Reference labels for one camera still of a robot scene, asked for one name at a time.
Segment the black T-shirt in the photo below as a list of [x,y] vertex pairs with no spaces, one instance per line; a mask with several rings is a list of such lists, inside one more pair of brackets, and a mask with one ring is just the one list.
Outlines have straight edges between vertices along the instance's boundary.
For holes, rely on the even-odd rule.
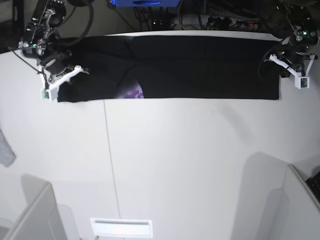
[[261,66],[275,41],[214,36],[93,36],[66,62],[89,70],[59,87],[59,102],[107,99],[278,100],[280,67]]

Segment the black monitor stand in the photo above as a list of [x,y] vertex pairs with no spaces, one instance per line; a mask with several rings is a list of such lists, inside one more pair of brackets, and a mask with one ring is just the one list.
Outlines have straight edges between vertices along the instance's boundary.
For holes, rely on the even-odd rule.
[[24,0],[12,0],[12,31],[19,42],[25,31],[25,2]]

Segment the blue box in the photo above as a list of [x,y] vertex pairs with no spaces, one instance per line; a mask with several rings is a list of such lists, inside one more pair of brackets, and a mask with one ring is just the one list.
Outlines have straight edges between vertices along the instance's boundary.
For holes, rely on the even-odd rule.
[[175,8],[180,0],[108,0],[107,2],[118,8]]

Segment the grey cloth at left edge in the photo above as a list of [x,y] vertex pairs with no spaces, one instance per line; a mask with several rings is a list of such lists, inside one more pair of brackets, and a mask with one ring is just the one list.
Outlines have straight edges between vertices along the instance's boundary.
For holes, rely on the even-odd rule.
[[0,164],[4,167],[10,167],[16,160],[16,155],[7,142],[4,134],[0,131]]

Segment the black keyboard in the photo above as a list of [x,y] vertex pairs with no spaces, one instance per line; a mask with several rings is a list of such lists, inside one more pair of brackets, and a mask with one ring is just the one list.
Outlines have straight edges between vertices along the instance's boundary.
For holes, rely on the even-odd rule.
[[316,199],[320,200],[320,172],[306,180],[307,185],[313,192]]

